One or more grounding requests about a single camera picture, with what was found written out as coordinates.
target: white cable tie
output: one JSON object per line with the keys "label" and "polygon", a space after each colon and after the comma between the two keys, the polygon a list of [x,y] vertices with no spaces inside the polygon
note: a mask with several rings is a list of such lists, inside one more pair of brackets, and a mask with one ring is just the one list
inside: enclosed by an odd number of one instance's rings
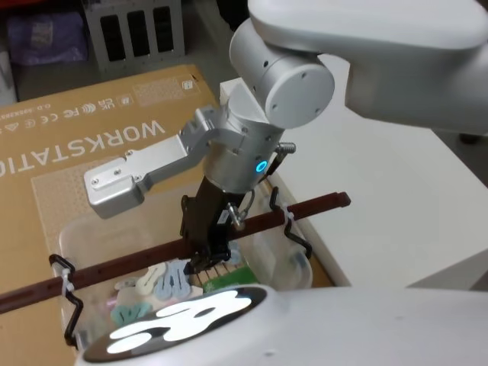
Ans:
{"label": "white cable tie", "polygon": [[75,286],[69,282],[68,276],[71,270],[69,268],[63,268],[61,271],[61,278],[63,279],[63,287],[61,287],[61,294],[63,297],[66,296],[66,292],[73,292],[75,290]]}
{"label": "white cable tie", "polygon": [[288,217],[290,221],[293,222],[295,220],[295,215],[293,214],[293,212],[288,210],[288,204],[286,202],[283,202],[283,204],[281,204],[281,209],[283,210],[284,215]]}

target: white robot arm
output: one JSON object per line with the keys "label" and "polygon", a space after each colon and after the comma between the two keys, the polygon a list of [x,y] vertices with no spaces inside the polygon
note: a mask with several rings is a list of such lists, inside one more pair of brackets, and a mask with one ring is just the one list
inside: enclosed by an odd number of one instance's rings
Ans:
{"label": "white robot arm", "polygon": [[244,195],[273,153],[294,152],[282,133],[330,102],[334,79],[319,54],[351,63],[345,105],[363,117],[488,132],[488,14],[475,0],[249,0],[249,12],[230,45],[248,88],[218,111],[197,110],[179,135],[85,174],[91,206],[111,217],[205,157],[196,199],[182,201],[181,234],[197,253],[191,271],[228,257]]}
{"label": "white robot arm", "polygon": [[[249,12],[267,44],[348,60],[345,104],[362,117],[488,133],[488,15],[474,0],[250,0]],[[254,60],[232,47],[231,60],[249,85]]]}

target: white table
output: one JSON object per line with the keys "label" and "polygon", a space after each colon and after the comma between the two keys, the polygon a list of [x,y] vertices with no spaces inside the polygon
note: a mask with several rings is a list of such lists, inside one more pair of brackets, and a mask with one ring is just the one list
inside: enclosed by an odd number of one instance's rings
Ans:
{"label": "white table", "polygon": [[[347,62],[328,108],[289,130],[271,182],[290,201],[346,191],[351,206],[300,221],[338,285],[468,289],[488,271],[488,189],[430,130],[366,120],[344,106]],[[224,82],[221,99],[242,80]]]}

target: brown wooden stick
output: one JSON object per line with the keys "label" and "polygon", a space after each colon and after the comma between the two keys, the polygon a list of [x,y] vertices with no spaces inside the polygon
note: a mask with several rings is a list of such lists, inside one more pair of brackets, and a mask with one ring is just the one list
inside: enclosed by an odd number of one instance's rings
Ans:
{"label": "brown wooden stick", "polygon": [[[350,203],[351,200],[346,193],[332,193],[291,205],[288,210],[294,214],[295,220],[299,220],[337,207],[346,207]],[[280,226],[283,223],[284,214],[281,211],[251,217],[246,220],[246,228],[243,231],[233,232],[232,239],[256,234],[260,231]],[[192,254],[193,250],[191,247],[182,239],[178,239],[161,244],[160,246],[125,255],[124,257],[112,259],[108,262],[79,269],[71,275],[71,282],[75,286],[75,289],[78,290],[139,271],[150,265],[156,265],[176,258],[189,258]],[[61,277],[56,277],[5,294],[0,294],[0,314],[59,296],[61,294],[62,284],[63,280]]]}

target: transparent storage container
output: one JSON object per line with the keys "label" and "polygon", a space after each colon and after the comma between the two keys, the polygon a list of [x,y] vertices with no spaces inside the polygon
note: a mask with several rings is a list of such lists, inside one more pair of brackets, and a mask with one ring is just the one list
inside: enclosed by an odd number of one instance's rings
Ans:
{"label": "transparent storage container", "polygon": [[[199,184],[151,194],[141,206],[109,220],[102,220],[95,213],[81,216],[60,233],[57,253],[76,268],[85,268],[178,239],[182,218],[181,196],[194,196]],[[269,211],[268,199],[266,188],[257,188],[250,216]],[[283,230],[282,226],[238,240],[244,262],[260,283],[276,290],[308,288],[312,283],[312,269],[304,249],[286,238]],[[60,268],[53,268],[55,274],[60,275]],[[114,285],[124,278],[141,277],[145,273],[145,270],[138,271],[76,291],[75,295],[85,305],[76,327],[80,350],[115,329],[111,320],[117,296]],[[73,305],[66,299],[61,299],[61,304],[63,326],[66,326]]]}

